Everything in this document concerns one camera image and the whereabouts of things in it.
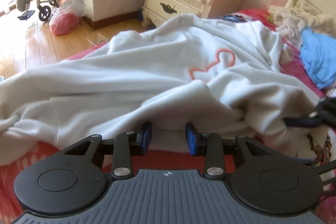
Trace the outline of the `white sweatshirt orange bear outline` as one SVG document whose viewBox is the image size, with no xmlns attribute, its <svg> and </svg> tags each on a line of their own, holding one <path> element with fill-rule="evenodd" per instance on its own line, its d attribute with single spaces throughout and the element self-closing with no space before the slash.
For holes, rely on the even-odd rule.
<svg viewBox="0 0 336 224">
<path fill-rule="evenodd" d="M 1 164 L 38 141 L 64 149 L 153 124 L 153 149 L 186 152 L 185 124 L 231 138 L 259 137 L 290 157 L 325 159 L 328 128 L 288 128 L 318 96 L 281 73 L 280 36 L 259 21 L 183 14 L 151 31 L 120 32 L 82 59 L 1 82 Z"/>
</svg>

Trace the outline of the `pink floral bed blanket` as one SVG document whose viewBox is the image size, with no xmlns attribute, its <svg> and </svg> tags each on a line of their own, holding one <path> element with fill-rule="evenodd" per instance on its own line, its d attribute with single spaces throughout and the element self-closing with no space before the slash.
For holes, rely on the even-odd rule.
<svg viewBox="0 0 336 224">
<path fill-rule="evenodd" d="M 266 17 L 268 12 L 263 9 L 254 10 L 243 10 L 236 12 L 236 14 L 242 14 L 241 17 L 248 16 L 252 17 L 252 20 L 260 20 L 266 27 L 270 30 L 275 30 L 275 25 L 268 22 Z M 103 47 L 104 44 L 100 46 L 94 46 L 90 49 L 84 50 L 74 56 L 68 58 L 68 60 L 80 60 L 89 54 L 97 53 L 98 49 Z M 325 96 L 325 93 L 309 78 L 307 75 L 303 63 L 299 57 L 299 50 L 291 47 L 291 45 L 286 44 L 285 46 L 290 46 L 290 50 L 293 51 L 294 56 L 291 57 L 292 60 L 289 63 L 281 65 L 281 72 L 287 75 L 293 76 L 304 83 L 308 88 L 310 88 L 319 97 Z M 24 170 L 28 166 L 33 165 L 37 161 L 43 160 L 48 156 L 53 155 L 58 152 L 58 149 L 49 143 L 40 141 L 34 144 L 25 155 L 17 158 L 16 161 L 11 161 L 10 164 L 4 165 L 1 163 L 1 223 L 12 223 L 17 217 L 22 213 L 22 208 L 19 205 L 15 194 L 14 194 L 14 180 L 20 171 Z M 7 154 L 5 152 L 4 156 L 1 155 L 2 160 L 7 160 Z M 234 170 L 233 160 L 230 156 L 225 156 L 228 160 L 226 167 L 231 172 Z M 192 157 L 187 153 L 176 153 L 171 151 L 149 151 L 149 155 L 141 159 L 140 156 L 136 156 L 134 160 L 135 171 L 139 168 L 163 168 L 169 167 L 172 169 L 200 169 L 204 159 L 200 157 Z M 322 217 L 322 219 L 329 221 L 328 223 L 335 223 L 335 197 L 330 198 L 328 201 L 323 201 L 322 205 L 318 205 L 317 214 Z"/>
</svg>

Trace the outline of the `blue folded garment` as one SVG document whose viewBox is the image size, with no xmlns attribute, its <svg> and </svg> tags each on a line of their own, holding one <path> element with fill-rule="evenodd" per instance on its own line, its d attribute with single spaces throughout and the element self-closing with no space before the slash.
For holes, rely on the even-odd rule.
<svg viewBox="0 0 336 224">
<path fill-rule="evenodd" d="M 306 27 L 301 32 L 300 58 L 309 78 L 321 90 L 335 84 L 335 38 Z"/>
</svg>

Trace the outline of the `cream fluffy blanket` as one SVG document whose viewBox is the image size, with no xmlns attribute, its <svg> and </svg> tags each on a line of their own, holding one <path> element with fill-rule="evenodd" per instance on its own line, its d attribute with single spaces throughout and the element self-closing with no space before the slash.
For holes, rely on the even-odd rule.
<svg viewBox="0 0 336 224">
<path fill-rule="evenodd" d="M 307 27 L 335 38 L 333 17 L 323 14 L 307 0 L 294 0 L 287 8 L 270 6 L 268 12 L 268 21 L 276 26 L 276 32 L 297 49 L 302 45 L 301 32 Z"/>
</svg>

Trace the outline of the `pink bag in plastic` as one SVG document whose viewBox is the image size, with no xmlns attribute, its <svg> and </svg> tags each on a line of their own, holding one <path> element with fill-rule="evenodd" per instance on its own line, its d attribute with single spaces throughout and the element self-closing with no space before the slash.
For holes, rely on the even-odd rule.
<svg viewBox="0 0 336 224">
<path fill-rule="evenodd" d="M 83 16 L 87 15 L 84 0 L 66 0 L 55 10 L 49 21 L 50 32 L 56 36 L 72 32 Z"/>
</svg>

